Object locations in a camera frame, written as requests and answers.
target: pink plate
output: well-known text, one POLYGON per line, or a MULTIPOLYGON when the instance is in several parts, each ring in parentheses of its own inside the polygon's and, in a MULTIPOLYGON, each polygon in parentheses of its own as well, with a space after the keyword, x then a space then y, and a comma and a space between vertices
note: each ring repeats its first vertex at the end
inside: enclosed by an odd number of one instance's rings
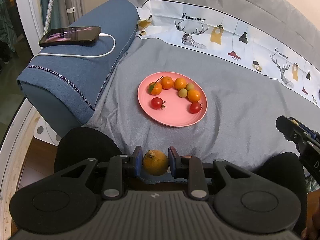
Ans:
POLYGON ((205 96, 202 88, 192 79, 175 72, 158 72, 147 76, 138 87, 138 101, 142 109, 152 119, 171 127, 184 127, 193 125, 199 122, 207 112, 207 97, 205 96), (201 99, 199 103, 202 103, 202 109, 200 110, 200 112, 191 114, 189 112, 191 102, 187 97, 179 97, 178 90, 176 90, 174 87, 168 90, 163 89, 162 92, 157 96, 148 94, 149 84, 151 82, 155 82, 161 76, 169 76, 173 79, 173 81, 175 81, 178 77, 183 77, 187 81, 187 83, 193 83, 195 85, 195 89, 201 93, 201 99), (150 105, 150 102, 151 99, 155 97, 159 97, 163 101, 166 101, 166 103, 164 103, 166 108, 164 108, 163 110, 153 109, 150 105))

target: phone screen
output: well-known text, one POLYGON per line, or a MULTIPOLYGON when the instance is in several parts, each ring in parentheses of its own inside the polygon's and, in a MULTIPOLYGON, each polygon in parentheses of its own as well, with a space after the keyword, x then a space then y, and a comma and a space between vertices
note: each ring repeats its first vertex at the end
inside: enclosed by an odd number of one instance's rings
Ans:
POLYGON ((101 31, 100 27, 68 27, 50 30, 39 41, 40 46, 59 44, 78 44, 94 41, 101 31))

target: black pants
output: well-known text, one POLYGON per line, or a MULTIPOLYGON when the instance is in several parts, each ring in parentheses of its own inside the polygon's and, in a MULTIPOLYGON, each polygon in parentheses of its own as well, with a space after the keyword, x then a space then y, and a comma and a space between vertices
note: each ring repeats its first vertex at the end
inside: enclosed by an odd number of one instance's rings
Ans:
MULTIPOLYGON (((99 162, 107 162, 120 155, 116 144, 105 134, 87 127, 72 129, 61 139, 54 163, 54 172, 94 157, 99 162)), ((300 236, 307 217, 307 190, 304 171, 294 153, 282 153, 268 159, 255 171, 261 177, 271 180, 294 192, 301 202, 301 214, 293 229, 300 236)))

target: blue armrest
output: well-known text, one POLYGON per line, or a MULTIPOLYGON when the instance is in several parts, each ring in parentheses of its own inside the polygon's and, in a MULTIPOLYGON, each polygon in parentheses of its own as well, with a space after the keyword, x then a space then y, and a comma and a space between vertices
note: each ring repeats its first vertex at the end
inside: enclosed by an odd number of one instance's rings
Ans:
MULTIPOLYGON (((23 93, 48 124, 64 136, 85 124, 117 62, 135 37, 138 14, 127 0, 109 0, 71 26, 100 26, 116 40, 114 51, 100 58, 35 57, 17 78, 23 93)), ((99 37, 91 46, 60 45, 43 53, 100 55, 113 46, 110 37, 99 37)))

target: green round fruit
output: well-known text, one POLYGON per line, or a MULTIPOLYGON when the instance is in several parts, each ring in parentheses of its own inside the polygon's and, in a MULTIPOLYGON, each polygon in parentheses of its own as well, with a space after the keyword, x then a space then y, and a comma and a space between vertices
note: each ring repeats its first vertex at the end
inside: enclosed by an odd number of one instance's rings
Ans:
POLYGON ((195 88, 195 85, 192 84, 192 83, 188 83, 187 86, 186 86, 186 90, 190 90, 190 89, 194 89, 195 88))
POLYGON ((179 97, 185 98, 187 95, 188 95, 188 90, 186 90, 185 88, 182 88, 179 90, 179 97))

